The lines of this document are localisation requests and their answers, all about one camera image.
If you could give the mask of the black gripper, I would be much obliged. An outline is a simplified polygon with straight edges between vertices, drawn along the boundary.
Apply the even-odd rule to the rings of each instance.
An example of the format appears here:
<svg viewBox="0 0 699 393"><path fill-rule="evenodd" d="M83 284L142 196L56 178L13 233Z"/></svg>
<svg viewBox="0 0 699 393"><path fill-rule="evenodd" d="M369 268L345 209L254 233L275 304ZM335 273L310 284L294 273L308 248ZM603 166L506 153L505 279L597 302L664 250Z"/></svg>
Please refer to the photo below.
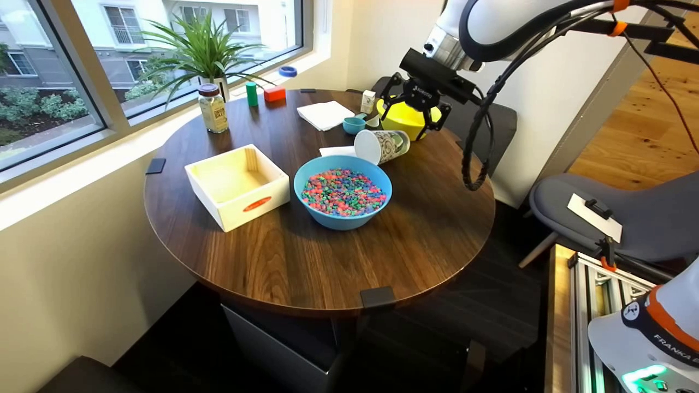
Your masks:
<svg viewBox="0 0 699 393"><path fill-rule="evenodd" d="M400 67L403 74L395 72L379 89L381 115L389 115L396 102L405 102L422 115L422 134L439 130L450 115L451 107L441 102L443 95L478 102L474 82L416 50L408 50Z"/></svg>

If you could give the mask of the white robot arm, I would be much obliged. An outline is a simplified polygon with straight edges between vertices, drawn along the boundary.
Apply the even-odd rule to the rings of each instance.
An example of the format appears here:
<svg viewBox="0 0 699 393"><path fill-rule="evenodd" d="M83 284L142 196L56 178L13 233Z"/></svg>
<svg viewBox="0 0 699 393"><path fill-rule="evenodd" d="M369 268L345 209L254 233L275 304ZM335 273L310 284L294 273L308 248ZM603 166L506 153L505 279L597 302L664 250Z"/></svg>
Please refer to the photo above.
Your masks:
<svg viewBox="0 0 699 393"><path fill-rule="evenodd" d="M422 50L408 50L381 89L384 115L395 102L418 113L422 129L443 126L443 95L478 102L460 70L508 58L513 67L567 30L645 39L645 50L666 58L699 62L699 39L678 10L697 14L689 0L446 0Z"/></svg>

